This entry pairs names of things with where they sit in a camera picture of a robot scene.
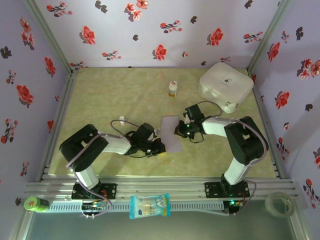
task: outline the white container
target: white container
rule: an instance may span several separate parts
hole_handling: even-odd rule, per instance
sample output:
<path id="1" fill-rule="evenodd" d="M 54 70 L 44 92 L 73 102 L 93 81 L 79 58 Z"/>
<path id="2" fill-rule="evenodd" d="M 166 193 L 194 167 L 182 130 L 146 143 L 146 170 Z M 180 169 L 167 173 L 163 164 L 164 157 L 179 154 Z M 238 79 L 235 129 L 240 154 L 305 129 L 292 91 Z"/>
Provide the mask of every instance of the white container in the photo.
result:
<path id="1" fill-rule="evenodd" d="M 169 83 L 169 96 L 175 98 L 177 96 L 178 84 L 176 81 Z"/>
<path id="2" fill-rule="evenodd" d="M 200 78 L 198 93 L 230 114 L 243 103 L 253 86 L 251 78 L 219 62 Z"/>

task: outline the table surface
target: table surface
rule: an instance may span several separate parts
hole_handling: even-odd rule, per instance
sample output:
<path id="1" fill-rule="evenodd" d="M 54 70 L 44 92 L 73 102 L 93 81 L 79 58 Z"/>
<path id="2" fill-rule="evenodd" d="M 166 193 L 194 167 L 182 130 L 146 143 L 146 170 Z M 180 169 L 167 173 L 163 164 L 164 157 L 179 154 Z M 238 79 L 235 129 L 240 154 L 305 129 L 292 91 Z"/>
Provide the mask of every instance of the table surface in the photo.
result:
<path id="1" fill-rule="evenodd" d="M 73 174 L 66 168 L 67 162 L 59 146 L 87 124 L 93 124 L 101 132 L 118 135 L 111 128 L 110 121 L 120 116 L 137 125 L 149 123 L 154 128 L 161 127 L 164 116 L 179 116 L 182 120 L 185 108 L 204 100 L 197 89 L 199 79 L 206 71 L 183 68 L 82 68 L 76 78 L 49 174 Z M 168 96 L 170 81 L 178 82 L 176 98 Z M 199 107 L 205 116 L 219 112 L 210 103 L 202 103 Z M 253 92 L 235 112 L 223 113 L 221 117 L 240 119 L 244 116 L 252 117 L 264 132 Z M 129 124 L 121 126 L 116 122 L 115 126 L 124 133 L 135 130 Z M 167 152 L 149 158 L 101 153 L 92 166 L 100 176 L 220 177 L 233 159 L 228 140 L 222 136 L 205 135 L 204 142 L 199 144 L 182 138 L 181 144 L 182 152 Z M 270 154 L 256 164 L 247 176 L 274 178 Z"/>

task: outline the blue packaging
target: blue packaging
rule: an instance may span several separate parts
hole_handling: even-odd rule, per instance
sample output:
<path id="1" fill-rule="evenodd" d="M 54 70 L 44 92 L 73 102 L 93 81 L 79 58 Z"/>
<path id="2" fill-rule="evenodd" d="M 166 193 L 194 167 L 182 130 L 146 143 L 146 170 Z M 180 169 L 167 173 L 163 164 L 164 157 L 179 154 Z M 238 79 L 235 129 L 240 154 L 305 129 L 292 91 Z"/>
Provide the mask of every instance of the blue packaging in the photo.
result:
<path id="1" fill-rule="evenodd" d="M 151 216 L 170 216 L 169 194 L 160 196 L 131 196 L 130 219 L 139 219 Z"/>

